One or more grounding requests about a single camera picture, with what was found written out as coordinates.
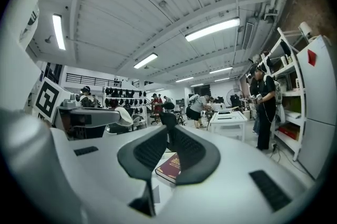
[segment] white shirt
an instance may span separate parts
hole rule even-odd
[[[37,27],[27,28],[38,0],[11,0],[0,25],[0,107],[21,110],[41,70],[25,49]]]

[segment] red sticker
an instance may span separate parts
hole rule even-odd
[[[308,50],[308,63],[312,66],[316,64],[316,54],[310,50]]]

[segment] electric fan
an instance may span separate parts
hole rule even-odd
[[[227,93],[227,103],[231,106],[231,107],[241,107],[242,103],[240,101],[241,98],[244,98],[244,94],[240,89],[231,89],[228,93]]]

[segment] shorts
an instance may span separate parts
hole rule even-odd
[[[201,118],[201,112],[193,111],[190,107],[188,107],[186,109],[186,116],[194,121],[198,121]]]

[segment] railing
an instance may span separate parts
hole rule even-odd
[[[67,73],[66,82],[80,83],[84,85],[98,85],[98,86],[111,86],[111,87],[122,87],[121,81],[113,81],[101,78],[94,78],[89,76],[82,76],[72,73]]]
[[[136,88],[139,88],[139,81],[132,82],[132,85]]]

